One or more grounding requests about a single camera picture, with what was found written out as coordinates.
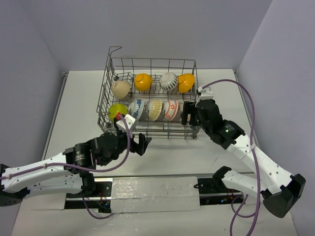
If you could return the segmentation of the red patterned white bowl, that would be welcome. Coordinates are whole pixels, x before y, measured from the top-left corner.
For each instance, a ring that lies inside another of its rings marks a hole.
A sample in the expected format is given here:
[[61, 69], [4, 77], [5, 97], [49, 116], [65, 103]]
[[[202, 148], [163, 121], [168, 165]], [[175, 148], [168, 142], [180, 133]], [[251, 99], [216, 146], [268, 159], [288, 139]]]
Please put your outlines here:
[[179, 109], [179, 103], [177, 100], [168, 100], [164, 102], [164, 117], [168, 121], [172, 121]]

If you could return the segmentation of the large orange plastic bowl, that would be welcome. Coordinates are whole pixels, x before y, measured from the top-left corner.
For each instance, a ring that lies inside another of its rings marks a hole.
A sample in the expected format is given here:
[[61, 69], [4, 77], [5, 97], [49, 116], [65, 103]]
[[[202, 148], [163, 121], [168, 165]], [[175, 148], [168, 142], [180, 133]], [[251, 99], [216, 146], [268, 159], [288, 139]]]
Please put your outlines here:
[[191, 73], [186, 73], [178, 76], [178, 92], [186, 93], [188, 92], [194, 85], [195, 77]]

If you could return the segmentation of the white striped ceramic bowl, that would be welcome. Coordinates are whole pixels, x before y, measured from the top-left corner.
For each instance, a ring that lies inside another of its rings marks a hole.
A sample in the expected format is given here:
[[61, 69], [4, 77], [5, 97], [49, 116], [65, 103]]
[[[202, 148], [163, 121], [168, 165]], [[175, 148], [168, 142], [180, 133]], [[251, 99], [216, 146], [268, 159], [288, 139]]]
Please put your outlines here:
[[164, 73], [161, 76], [159, 83], [160, 83], [160, 87], [164, 91], [172, 91], [178, 85], [178, 76], [172, 72]]

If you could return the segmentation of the lime green plastic bowl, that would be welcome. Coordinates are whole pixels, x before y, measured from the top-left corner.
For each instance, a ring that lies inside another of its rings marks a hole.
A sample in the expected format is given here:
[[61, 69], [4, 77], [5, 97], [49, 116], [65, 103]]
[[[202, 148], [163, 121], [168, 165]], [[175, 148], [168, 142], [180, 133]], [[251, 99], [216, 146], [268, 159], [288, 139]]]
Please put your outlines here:
[[118, 113], [126, 115], [128, 113], [128, 109], [126, 105], [120, 104], [120, 103], [115, 103], [110, 108], [108, 109], [108, 118], [109, 120], [113, 123], [114, 118]]

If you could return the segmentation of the pale yellow flower bowl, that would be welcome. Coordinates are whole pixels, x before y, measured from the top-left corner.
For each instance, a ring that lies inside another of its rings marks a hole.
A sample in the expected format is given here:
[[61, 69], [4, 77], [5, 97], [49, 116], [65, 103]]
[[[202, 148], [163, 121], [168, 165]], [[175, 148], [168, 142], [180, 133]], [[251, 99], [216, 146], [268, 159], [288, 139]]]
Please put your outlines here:
[[146, 114], [149, 120], [156, 121], [162, 111], [163, 102], [160, 99], [151, 100], [146, 106]]

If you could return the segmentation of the blue floral ceramic bowl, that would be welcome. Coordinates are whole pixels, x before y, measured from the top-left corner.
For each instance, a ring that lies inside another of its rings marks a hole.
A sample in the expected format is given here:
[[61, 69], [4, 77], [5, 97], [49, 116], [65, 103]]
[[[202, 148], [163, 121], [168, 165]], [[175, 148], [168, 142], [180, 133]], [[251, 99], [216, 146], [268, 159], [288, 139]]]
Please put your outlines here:
[[135, 119], [140, 119], [144, 111], [145, 101], [143, 99], [135, 99], [128, 106], [128, 113]]

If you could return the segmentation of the small orange plastic bowl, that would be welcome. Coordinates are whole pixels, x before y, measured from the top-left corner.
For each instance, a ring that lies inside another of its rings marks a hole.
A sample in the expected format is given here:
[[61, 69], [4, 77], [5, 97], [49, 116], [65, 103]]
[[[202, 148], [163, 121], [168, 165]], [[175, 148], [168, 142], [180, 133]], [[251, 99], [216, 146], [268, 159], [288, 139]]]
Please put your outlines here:
[[138, 74], [134, 79], [134, 85], [138, 91], [148, 90], [151, 87], [152, 82], [152, 77], [146, 73]]

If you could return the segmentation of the tan ceramic bowl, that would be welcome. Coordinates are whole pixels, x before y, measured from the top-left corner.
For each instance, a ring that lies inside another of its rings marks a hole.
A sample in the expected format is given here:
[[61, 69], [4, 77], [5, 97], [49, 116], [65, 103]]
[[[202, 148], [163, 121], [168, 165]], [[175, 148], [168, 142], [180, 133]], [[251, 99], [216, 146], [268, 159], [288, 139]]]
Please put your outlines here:
[[123, 99], [130, 91], [131, 85], [125, 81], [115, 81], [111, 86], [111, 91], [116, 99]]

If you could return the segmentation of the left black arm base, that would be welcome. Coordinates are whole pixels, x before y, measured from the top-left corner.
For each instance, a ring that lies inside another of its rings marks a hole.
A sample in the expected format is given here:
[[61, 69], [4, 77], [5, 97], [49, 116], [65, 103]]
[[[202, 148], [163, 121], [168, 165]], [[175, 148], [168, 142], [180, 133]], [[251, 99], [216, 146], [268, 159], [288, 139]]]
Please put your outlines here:
[[[111, 192], [112, 192], [112, 179], [95, 179], [95, 189], [85, 196], [85, 201], [90, 211], [96, 210], [97, 213], [110, 214], [111, 210]], [[64, 209], [85, 209], [82, 199], [83, 195], [66, 194]]]

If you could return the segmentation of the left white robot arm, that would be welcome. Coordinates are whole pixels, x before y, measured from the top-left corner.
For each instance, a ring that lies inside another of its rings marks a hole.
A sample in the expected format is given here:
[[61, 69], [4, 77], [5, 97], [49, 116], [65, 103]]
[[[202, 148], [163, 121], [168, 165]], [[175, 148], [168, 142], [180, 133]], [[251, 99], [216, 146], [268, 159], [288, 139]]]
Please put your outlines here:
[[0, 166], [0, 205], [19, 204], [24, 198], [66, 193], [89, 197], [96, 190], [94, 173], [97, 166], [106, 166], [117, 160], [124, 151], [142, 156], [151, 138], [121, 130], [117, 134], [103, 133], [85, 143], [76, 144], [65, 151], [33, 164], [21, 167]]

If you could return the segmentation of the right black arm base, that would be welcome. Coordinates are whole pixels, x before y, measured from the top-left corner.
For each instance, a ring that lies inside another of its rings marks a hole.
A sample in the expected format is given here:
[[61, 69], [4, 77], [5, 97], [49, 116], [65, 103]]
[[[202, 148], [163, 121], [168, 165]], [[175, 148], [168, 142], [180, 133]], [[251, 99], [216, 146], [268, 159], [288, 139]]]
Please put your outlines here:
[[201, 206], [228, 205], [243, 201], [243, 193], [239, 190], [228, 189], [222, 182], [222, 174], [213, 174], [211, 177], [198, 177], [193, 187], [199, 192]]

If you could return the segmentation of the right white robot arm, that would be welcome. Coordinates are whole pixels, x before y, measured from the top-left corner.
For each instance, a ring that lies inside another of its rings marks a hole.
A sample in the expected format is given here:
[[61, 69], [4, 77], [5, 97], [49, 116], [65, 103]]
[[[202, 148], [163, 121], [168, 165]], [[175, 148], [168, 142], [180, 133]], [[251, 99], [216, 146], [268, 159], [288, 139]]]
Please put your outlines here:
[[183, 125], [199, 126], [214, 143], [240, 159], [257, 176], [254, 179], [223, 166], [213, 176], [217, 191], [235, 189], [253, 197], [259, 196], [265, 208], [278, 218], [285, 217], [300, 199], [305, 178], [283, 169], [251, 144], [250, 137], [239, 125], [223, 119], [213, 99], [184, 102], [181, 118]]

